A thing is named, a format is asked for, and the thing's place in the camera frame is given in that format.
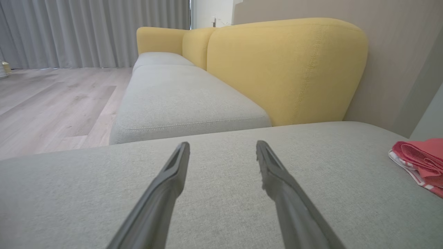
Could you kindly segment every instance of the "folded cloth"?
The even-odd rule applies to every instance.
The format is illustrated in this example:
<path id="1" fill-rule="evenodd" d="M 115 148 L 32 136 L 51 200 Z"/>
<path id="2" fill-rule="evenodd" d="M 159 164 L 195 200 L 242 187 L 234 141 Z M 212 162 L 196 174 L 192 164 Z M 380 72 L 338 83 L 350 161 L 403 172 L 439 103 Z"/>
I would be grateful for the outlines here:
<path id="1" fill-rule="evenodd" d="M 412 163 L 406 162 L 402 160 L 394 151 L 389 151 L 389 157 L 392 159 L 392 161 L 396 162 L 400 167 L 402 167 L 404 170 L 406 170 L 407 173 L 409 173 L 412 178 L 415 180 L 415 182 L 428 189 L 432 193 L 438 195 L 439 197 L 443 198 L 443 187 L 439 186 L 433 186 L 430 184 L 427 184 L 424 179 L 420 176 L 420 174 L 415 169 L 414 165 Z"/>
<path id="2" fill-rule="evenodd" d="M 443 186 L 443 138 L 397 142 L 392 151 L 403 161 L 411 163 L 426 184 Z"/>

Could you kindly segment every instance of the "sofa seat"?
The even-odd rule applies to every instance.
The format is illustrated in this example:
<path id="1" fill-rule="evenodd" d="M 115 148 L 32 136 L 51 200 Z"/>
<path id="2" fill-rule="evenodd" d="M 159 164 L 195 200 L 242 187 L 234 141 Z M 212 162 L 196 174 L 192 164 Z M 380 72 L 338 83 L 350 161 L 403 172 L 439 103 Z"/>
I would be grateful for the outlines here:
<path id="1" fill-rule="evenodd" d="M 194 66 L 194 64 L 183 56 L 167 52 L 148 52 L 139 55 L 132 72 L 134 73 L 141 66 L 148 65 L 181 65 Z"/>
<path id="2" fill-rule="evenodd" d="M 55 152 L 0 162 L 0 245 L 105 248 L 183 141 L 190 161 L 166 248 L 284 248 L 262 190 L 265 140 L 349 249 L 443 244 L 443 199 L 388 157 L 405 138 L 357 122 L 298 124 Z"/>
<path id="3" fill-rule="evenodd" d="M 142 55 L 145 64 L 132 74 L 110 144 L 271 126 L 261 107 L 189 61 L 180 64 L 187 61 L 180 55 Z"/>

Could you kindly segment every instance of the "grey curtain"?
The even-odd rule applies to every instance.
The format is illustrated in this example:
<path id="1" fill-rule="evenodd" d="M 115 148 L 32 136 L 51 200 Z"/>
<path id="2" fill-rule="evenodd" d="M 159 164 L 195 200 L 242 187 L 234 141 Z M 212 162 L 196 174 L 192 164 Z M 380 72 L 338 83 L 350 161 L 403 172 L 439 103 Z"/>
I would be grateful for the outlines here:
<path id="1" fill-rule="evenodd" d="M 189 0 L 0 0 L 11 68 L 130 67 L 137 28 L 189 29 Z"/>

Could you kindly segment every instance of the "laminate flooring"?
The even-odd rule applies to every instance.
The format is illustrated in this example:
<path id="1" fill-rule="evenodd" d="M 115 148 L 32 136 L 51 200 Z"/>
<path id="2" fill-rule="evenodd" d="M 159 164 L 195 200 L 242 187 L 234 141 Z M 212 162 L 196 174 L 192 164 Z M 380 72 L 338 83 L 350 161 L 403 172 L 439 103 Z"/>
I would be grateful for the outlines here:
<path id="1" fill-rule="evenodd" d="M 0 160 L 106 146 L 132 68 L 13 70 L 0 79 Z"/>

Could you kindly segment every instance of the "beige wall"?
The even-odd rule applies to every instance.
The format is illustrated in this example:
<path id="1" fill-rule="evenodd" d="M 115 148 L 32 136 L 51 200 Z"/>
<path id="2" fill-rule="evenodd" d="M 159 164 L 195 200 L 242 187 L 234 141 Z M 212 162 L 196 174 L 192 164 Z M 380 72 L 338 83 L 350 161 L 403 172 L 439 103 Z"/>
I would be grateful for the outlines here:
<path id="1" fill-rule="evenodd" d="M 233 22 L 306 17 L 341 19 L 367 34 L 368 63 L 345 120 L 399 130 L 396 126 L 402 122 L 397 118 L 443 26 L 443 1 L 244 0 L 235 5 Z M 422 97 L 429 98 L 429 104 L 434 94 L 435 91 L 428 91 Z M 425 109 L 415 114 L 419 115 L 418 120 Z M 409 137 L 409 130 L 397 133 Z"/>

